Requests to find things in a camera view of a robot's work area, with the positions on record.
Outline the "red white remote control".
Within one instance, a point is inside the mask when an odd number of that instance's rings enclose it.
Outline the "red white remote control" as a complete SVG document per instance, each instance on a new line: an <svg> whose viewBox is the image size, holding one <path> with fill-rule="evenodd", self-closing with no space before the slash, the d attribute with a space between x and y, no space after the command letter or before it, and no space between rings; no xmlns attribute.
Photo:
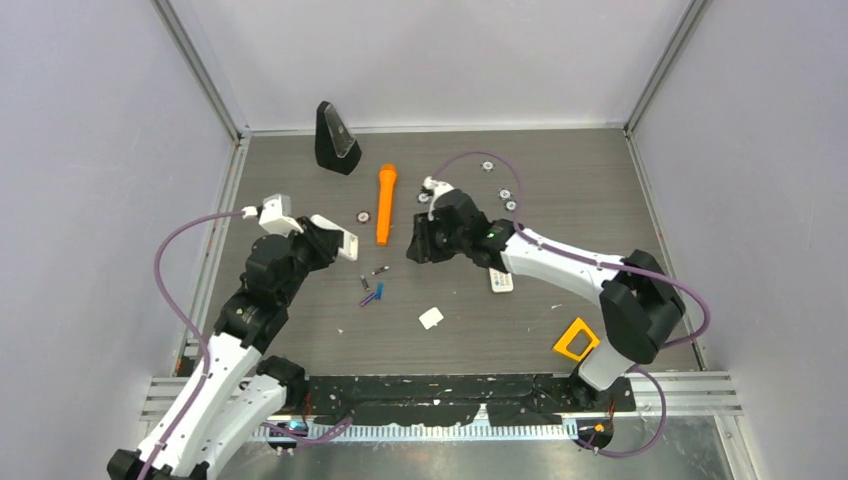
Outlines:
<svg viewBox="0 0 848 480"><path fill-rule="evenodd" d="M314 214L309 220L317 228L319 238L327 243L330 251L345 260L355 262L359 256L359 237L328 218Z"/></svg>

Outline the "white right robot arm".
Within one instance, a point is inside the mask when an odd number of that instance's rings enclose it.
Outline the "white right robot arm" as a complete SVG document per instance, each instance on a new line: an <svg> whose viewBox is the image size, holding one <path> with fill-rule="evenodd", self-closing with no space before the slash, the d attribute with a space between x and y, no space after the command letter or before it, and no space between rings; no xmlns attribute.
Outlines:
<svg viewBox="0 0 848 480"><path fill-rule="evenodd" d="M446 182L429 179L423 190L430 203L413 217L408 259L440 263L463 255L478 267L544 281L600 309L605 337L578 361L570 385L584 410L605 403L611 385L632 366L652 363L684 316L682 298L645 251L624 257L585 251L509 219L490 221L468 194Z"/></svg>

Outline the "purple battery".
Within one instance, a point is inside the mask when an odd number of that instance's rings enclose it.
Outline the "purple battery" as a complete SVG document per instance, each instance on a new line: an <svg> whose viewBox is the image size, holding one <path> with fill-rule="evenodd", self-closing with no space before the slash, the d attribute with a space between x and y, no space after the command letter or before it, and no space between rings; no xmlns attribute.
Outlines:
<svg viewBox="0 0 848 480"><path fill-rule="evenodd" d="M359 302L359 306L364 307L364 306L368 305L370 302L374 301L375 299L376 299L376 293L372 293L372 294L366 296L364 299L362 299Z"/></svg>

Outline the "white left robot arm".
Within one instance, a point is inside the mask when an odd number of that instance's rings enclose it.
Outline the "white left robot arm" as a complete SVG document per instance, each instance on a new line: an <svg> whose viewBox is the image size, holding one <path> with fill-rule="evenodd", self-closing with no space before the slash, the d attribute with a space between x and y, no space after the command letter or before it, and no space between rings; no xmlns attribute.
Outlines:
<svg viewBox="0 0 848 480"><path fill-rule="evenodd" d="M321 215L285 217L264 228L198 367L139 446L113 454L110 478L216 479L269 416L305 405L303 368L266 351L307 276L340 258L356 260L359 239Z"/></svg>

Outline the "white battery cover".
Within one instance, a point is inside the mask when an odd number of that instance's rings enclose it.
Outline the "white battery cover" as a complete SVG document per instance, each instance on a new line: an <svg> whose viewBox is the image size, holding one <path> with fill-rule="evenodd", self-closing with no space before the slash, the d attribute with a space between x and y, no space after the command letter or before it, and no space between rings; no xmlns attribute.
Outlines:
<svg viewBox="0 0 848 480"><path fill-rule="evenodd" d="M444 315L438 307L431 307L422 313L418 320L425 330L437 326L444 319Z"/></svg>

